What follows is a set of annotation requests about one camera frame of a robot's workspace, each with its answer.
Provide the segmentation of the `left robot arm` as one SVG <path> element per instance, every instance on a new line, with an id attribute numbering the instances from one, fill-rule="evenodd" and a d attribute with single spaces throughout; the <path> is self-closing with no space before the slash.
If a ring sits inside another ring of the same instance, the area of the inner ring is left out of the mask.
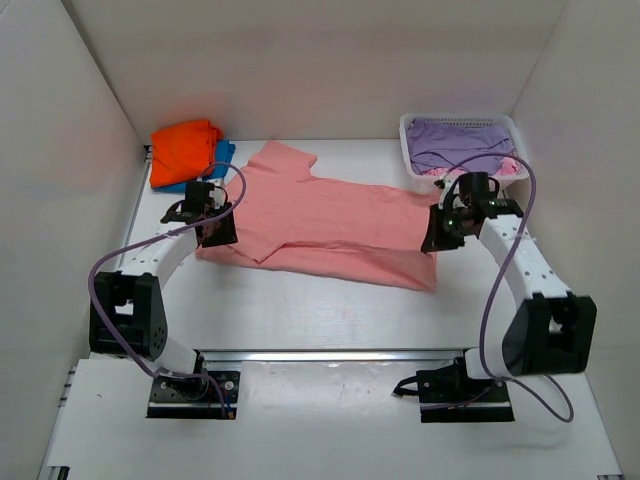
<path id="1" fill-rule="evenodd" d="M 203 395 L 209 373 L 195 349 L 170 337 L 162 290 L 198 248 L 238 241 L 233 209 L 222 180 L 190 181 L 185 197 L 161 218 L 152 243 L 135 246 L 120 269 L 92 274 L 90 350 L 129 357 L 151 376 L 172 375 L 185 397 Z"/>

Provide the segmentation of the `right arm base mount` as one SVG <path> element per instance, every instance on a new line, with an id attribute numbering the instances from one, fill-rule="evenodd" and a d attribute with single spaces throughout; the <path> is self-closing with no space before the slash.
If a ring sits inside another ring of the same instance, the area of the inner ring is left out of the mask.
<path id="1" fill-rule="evenodd" d="M 400 380 L 392 394 L 416 397 L 422 423 L 510 423 L 515 421 L 503 382 L 472 379 L 461 357 Z"/>

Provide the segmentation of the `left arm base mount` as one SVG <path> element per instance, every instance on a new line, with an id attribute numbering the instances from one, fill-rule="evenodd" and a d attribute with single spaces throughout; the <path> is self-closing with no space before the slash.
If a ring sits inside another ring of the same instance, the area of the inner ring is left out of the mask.
<path id="1" fill-rule="evenodd" d="M 241 387 L 240 362 L 202 361 L 222 395 L 206 379 L 159 376 L 150 389 L 146 417 L 151 419 L 235 420 Z"/>

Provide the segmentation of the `salmon pink t-shirt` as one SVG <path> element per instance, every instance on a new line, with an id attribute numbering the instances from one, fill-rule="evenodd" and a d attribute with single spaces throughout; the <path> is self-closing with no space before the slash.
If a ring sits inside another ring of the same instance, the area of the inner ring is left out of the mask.
<path id="1" fill-rule="evenodd" d="M 220 264 L 282 270 L 417 291 L 436 288 L 436 257 L 420 247 L 429 195 L 311 173 L 317 158 L 267 142 L 226 186 L 238 200 L 238 241 L 201 247 Z"/>

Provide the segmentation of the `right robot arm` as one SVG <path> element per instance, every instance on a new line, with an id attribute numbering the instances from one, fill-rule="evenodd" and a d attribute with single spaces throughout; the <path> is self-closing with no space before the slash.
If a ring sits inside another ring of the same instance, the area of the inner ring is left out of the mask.
<path id="1" fill-rule="evenodd" d="M 491 308 L 484 308 L 479 345 L 464 354 L 465 365 L 448 376 L 449 391 L 471 400 L 485 379 L 577 374 L 588 364 L 597 307 L 577 295 L 553 271 L 529 234 L 530 210 L 500 197 L 500 184 L 486 173 L 466 173 L 436 181 L 440 199 L 429 212 L 421 250 L 453 251 L 475 237 L 499 267 L 490 293 L 506 283 L 516 312 L 488 339 Z"/>

